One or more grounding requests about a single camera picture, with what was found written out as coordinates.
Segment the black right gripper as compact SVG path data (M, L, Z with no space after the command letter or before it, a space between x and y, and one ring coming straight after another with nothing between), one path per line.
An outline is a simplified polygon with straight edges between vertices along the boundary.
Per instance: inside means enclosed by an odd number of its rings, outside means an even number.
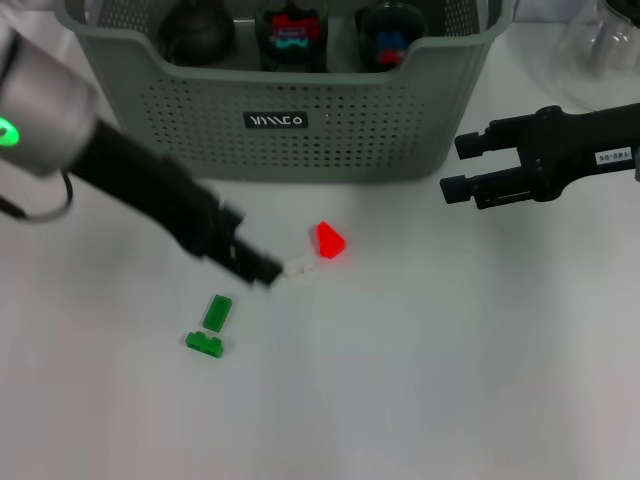
M457 136L454 145L461 160L517 146L523 169L443 178L445 202L474 199L479 210L527 200L549 202L579 179L634 170L639 164L637 104L586 114L545 107L520 136L521 130L522 122L510 118L491 121L483 133Z

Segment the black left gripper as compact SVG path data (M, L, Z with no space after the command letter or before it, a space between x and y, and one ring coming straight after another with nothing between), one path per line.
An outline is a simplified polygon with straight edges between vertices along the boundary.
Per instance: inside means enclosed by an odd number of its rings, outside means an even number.
M234 240L240 210L220 204L171 158L103 121L70 172L153 220L192 256L207 256L249 284L270 287L283 273L280 261Z

